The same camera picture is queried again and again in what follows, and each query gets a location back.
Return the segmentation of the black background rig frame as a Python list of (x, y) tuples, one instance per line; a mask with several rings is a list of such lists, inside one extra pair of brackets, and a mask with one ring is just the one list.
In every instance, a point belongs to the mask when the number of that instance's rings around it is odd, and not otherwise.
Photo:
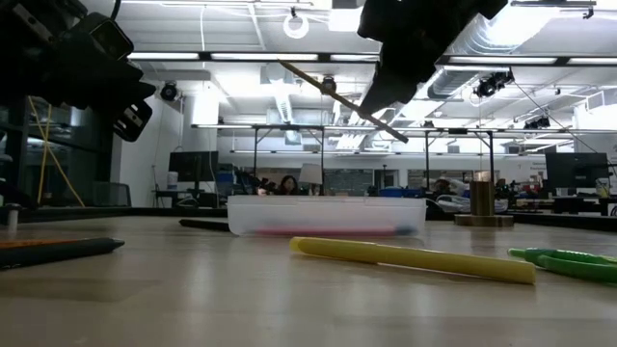
[(392, 171), (398, 185), (417, 186), (437, 174), (477, 173), (516, 181), (546, 176), (552, 151), (603, 152), (617, 164), (617, 131), (600, 129), (499, 129), (374, 126), (208, 124), (220, 137), (222, 157), (239, 166)]

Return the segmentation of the black pen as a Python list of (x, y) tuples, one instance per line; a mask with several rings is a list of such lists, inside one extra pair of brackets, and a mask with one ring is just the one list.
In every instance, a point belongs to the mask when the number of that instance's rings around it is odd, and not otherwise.
[(75, 258), (109, 254), (125, 244), (115, 238), (85, 238), (76, 242), (0, 250), (0, 271)]
[(212, 231), (230, 232), (227, 222), (214, 222), (194, 219), (181, 219), (179, 224), (182, 227), (199, 228)]

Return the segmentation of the orange pencil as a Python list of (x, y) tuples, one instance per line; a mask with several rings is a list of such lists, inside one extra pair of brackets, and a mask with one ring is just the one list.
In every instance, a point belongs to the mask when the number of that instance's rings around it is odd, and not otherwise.
[(63, 244), (76, 242), (76, 239), (22, 239), (22, 240), (4, 240), (0, 241), (0, 250), (24, 248), (24, 247), (36, 247), (43, 245)]

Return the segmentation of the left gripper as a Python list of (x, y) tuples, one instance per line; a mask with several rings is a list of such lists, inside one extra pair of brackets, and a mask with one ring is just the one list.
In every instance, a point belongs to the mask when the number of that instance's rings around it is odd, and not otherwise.
[(80, 0), (0, 0), (0, 104), (38, 96), (53, 105), (123, 110), (115, 133), (136, 142), (156, 87), (128, 56), (134, 45), (110, 14)]

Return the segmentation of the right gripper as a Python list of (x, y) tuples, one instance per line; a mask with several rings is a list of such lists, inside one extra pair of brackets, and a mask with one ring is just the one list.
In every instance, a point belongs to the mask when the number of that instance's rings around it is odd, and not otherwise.
[(476, 16), (495, 17), (508, 0), (365, 0), (358, 35), (381, 43), (379, 68), (360, 110), (408, 103), (418, 81)]

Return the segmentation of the mesh office chair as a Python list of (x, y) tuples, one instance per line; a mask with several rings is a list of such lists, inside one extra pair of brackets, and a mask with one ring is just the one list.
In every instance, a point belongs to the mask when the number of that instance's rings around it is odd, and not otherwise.
[(118, 182), (96, 181), (93, 185), (93, 206), (131, 207), (130, 187)]

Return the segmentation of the overhead light bar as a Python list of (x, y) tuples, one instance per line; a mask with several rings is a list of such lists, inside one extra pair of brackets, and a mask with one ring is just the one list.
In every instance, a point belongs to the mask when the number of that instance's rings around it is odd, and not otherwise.
[[(290, 63), (376, 63), (372, 53), (273, 53), (273, 52), (156, 52), (131, 53), (129, 60), (160, 62), (234, 62), (265, 63), (277, 60)], [(498, 67), (617, 67), (617, 56), (525, 56), (525, 55), (442, 55), (436, 66), (498, 66)]]

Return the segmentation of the clear box with orange lid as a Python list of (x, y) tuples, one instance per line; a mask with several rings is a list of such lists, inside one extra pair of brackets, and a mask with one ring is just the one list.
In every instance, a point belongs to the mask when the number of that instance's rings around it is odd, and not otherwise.
[(424, 228), (424, 199), (232, 196), (228, 227), (244, 235), (410, 235)]

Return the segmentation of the small white post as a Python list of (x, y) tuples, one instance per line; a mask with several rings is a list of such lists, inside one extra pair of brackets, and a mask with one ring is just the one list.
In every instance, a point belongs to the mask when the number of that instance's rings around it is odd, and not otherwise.
[(8, 231), (16, 231), (18, 225), (19, 212), (22, 210), (22, 206), (18, 203), (9, 203), (6, 205), (8, 210), (7, 215), (7, 227)]

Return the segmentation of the black computer monitor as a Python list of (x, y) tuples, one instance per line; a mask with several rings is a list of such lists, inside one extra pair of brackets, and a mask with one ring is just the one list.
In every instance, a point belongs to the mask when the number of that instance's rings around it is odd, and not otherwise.
[(545, 160), (551, 189), (595, 188), (599, 179), (609, 178), (605, 153), (546, 153)]
[(169, 171), (177, 173), (178, 183), (190, 183), (187, 192), (215, 193), (218, 151), (181, 151), (170, 154)]

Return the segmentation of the wooden pencil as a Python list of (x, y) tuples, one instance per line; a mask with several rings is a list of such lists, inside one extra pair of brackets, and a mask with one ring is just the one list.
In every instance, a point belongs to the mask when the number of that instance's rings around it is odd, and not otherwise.
[[(310, 85), (312, 85), (313, 87), (315, 87), (320, 92), (320, 87), (321, 87), (321, 83), (320, 82), (318, 82), (317, 80), (313, 79), (312, 77), (310, 77), (309, 75), (307, 75), (303, 71), (299, 70), (298, 68), (296, 68), (295, 66), (293, 66), (289, 62), (278, 60), (278, 63), (281, 64), (285, 69), (289, 70), (293, 74), (295, 74), (298, 77), (300, 77), (301, 79), (303, 79), (305, 82), (307, 82)], [(352, 111), (356, 112), (361, 119), (367, 120), (367, 121), (371, 122), (377, 129), (386, 131), (387, 133), (389, 133), (396, 140), (398, 140), (398, 141), (400, 141), (400, 142), (402, 142), (404, 144), (407, 144), (409, 142), (409, 139), (406, 136), (404, 136), (403, 134), (401, 134), (398, 131), (394, 130), (392, 127), (390, 127), (386, 123), (382, 122), (381, 120), (378, 120), (378, 119), (374, 118), (371, 113), (366, 113), (358, 105), (356, 105), (353, 102), (349, 101), (345, 97), (339, 95), (338, 93), (331, 93), (329, 96), (331, 98), (333, 98), (335, 101), (338, 101), (342, 105), (344, 105), (344, 106), (350, 108)]]

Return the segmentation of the person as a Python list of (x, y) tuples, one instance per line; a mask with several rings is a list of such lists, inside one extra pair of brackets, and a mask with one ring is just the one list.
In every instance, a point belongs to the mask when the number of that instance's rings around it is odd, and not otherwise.
[(281, 196), (296, 196), (299, 193), (299, 186), (296, 178), (293, 175), (286, 175), (277, 190), (277, 194)]

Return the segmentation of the silver ventilation duct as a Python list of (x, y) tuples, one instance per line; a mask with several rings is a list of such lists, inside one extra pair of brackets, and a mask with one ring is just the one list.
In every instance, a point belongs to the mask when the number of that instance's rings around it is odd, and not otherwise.
[[(445, 50), (449, 55), (496, 55), (506, 54), (514, 49), (513, 44), (496, 37), (497, 17), (489, 20), (477, 15)], [(477, 75), (474, 71), (446, 70), (440, 67), (430, 80), (427, 88), (429, 98), (448, 99)]]

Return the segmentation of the yellow highlighter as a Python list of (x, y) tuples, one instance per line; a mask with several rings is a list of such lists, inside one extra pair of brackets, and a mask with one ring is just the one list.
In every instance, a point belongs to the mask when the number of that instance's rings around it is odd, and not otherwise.
[(524, 284), (534, 284), (536, 281), (533, 264), (486, 256), (313, 237), (293, 237), (289, 247), (302, 254), (364, 263), (405, 266)]

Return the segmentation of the white lampshade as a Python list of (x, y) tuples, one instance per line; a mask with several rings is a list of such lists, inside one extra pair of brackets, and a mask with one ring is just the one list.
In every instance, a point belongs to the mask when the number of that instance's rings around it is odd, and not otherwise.
[(305, 163), (301, 168), (299, 181), (307, 184), (321, 185), (323, 183), (322, 167), (317, 164)]

